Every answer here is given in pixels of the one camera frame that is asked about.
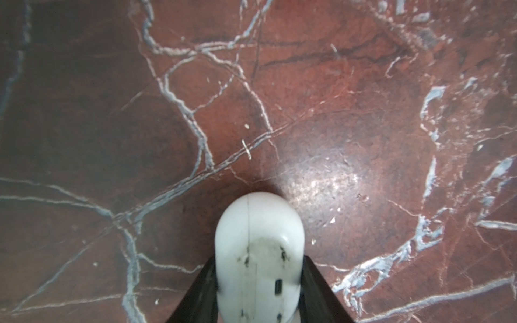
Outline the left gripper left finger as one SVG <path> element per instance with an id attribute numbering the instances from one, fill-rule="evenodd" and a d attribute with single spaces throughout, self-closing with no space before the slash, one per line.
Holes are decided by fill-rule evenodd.
<path id="1" fill-rule="evenodd" d="M 214 323 L 218 321 L 215 257 L 211 257 L 166 323 Z"/>

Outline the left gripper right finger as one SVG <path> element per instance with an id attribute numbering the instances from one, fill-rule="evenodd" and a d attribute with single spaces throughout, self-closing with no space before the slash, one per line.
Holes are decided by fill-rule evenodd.
<path id="1" fill-rule="evenodd" d="M 354 323 L 309 256 L 304 256 L 298 309 L 301 323 Z"/>

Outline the white oval earphone case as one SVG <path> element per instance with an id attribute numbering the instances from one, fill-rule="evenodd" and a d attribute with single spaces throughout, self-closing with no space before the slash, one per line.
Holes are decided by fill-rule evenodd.
<path id="1" fill-rule="evenodd" d="M 282 197 L 235 200 L 215 231 L 218 312 L 223 322 L 291 322 L 298 310 L 305 233 Z"/>

